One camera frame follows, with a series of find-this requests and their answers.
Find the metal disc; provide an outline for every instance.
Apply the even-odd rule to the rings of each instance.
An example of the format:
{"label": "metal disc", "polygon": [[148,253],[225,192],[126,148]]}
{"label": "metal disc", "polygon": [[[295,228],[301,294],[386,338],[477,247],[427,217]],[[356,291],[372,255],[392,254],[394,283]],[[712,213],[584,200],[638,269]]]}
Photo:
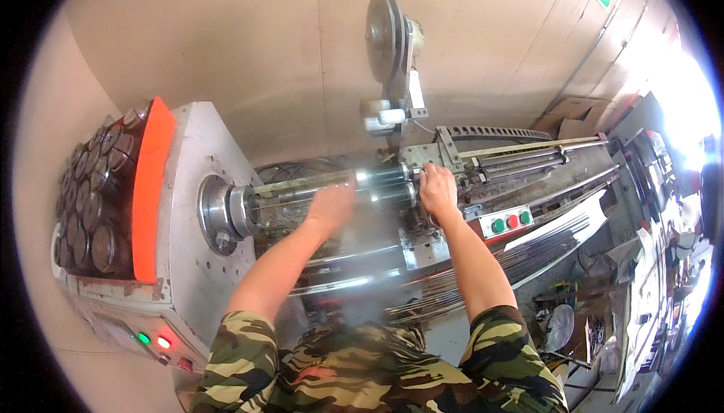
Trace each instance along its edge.
{"label": "metal disc", "polygon": [[232,185],[221,176],[212,174],[201,182],[198,189],[198,221],[204,239],[214,253],[220,256],[231,255],[236,249],[237,234],[227,209],[228,194]]}
{"label": "metal disc", "polygon": [[367,60],[374,79],[386,83],[400,67],[404,16],[395,0],[370,0],[367,7]]}

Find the beige wall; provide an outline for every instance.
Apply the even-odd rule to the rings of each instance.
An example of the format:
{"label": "beige wall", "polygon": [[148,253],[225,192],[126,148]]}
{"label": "beige wall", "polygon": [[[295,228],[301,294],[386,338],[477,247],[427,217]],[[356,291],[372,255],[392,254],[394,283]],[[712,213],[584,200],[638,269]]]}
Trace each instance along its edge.
{"label": "beige wall", "polygon": [[23,277],[46,339],[89,408],[174,411],[178,401],[166,368],[99,341],[51,273],[58,176],[75,144],[109,114],[120,116],[86,65],[61,12],[35,58],[16,138],[12,200]]}
{"label": "beige wall", "polygon": [[[528,127],[593,44],[595,0],[398,0],[420,20],[417,61],[431,126]],[[619,99],[634,28],[672,20],[623,0],[568,94]],[[368,0],[69,0],[72,30],[113,102],[210,100],[253,164],[365,150],[357,110],[379,96],[367,66]],[[636,85],[625,90],[628,100]]]}

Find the pulley wheel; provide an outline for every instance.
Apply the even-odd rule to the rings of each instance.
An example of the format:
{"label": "pulley wheel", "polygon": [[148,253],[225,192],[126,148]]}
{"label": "pulley wheel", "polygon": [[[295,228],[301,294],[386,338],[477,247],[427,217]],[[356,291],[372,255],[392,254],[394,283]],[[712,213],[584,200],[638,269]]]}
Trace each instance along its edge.
{"label": "pulley wheel", "polygon": [[394,0],[370,0],[367,7],[367,60],[374,79],[388,82],[400,68],[405,46],[405,16]]}

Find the red indicator light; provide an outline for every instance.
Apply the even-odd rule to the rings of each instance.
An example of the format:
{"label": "red indicator light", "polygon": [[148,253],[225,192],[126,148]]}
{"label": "red indicator light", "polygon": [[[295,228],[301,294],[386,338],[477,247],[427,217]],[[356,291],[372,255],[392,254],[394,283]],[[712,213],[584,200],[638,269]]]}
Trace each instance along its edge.
{"label": "red indicator light", "polygon": [[162,338],[161,336],[158,336],[156,342],[158,342],[158,345],[163,349],[167,349],[171,346],[171,343],[166,338]]}

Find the industrial machine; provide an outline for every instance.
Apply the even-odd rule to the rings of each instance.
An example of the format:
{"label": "industrial machine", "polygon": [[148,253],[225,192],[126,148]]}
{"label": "industrial machine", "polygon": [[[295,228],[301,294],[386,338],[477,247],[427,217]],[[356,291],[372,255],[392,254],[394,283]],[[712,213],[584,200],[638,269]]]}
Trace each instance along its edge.
{"label": "industrial machine", "polygon": [[[364,164],[263,183],[210,102],[168,110],[160,98],[79,145],[61,181],[52,266],[99,336],[162,364],[203,371],[245,272],[303,220],[315,191],[350,176],[353,223],[313,255],[291,293],[307,310],[372,291],[385,298],[379,312],[390,323],[463,308],[445,235],[419,201],[424,163],[454,173],[460,210],[513,286],[601,226],[602,190],[620,168],[604,135],[554,141],[524,128],[461,124],[435,127],[430,142],[406,145],[409,128],[425,128],[418,120],[429,118],[414,68],[422,27],[395,0],[371,0],[365,38],[382,93],[360,101],[361,125],[387,148]],[[126,146],[107,137],[116,134]],[[133,166],[122,168],[128,160]],[[87,190],[80,199],[68,193],[78,185]],[[105,207],[111,212],[99,212],[99,198],[109,197],[116,198]],[[84,243],[77,245],[79,235]]]}

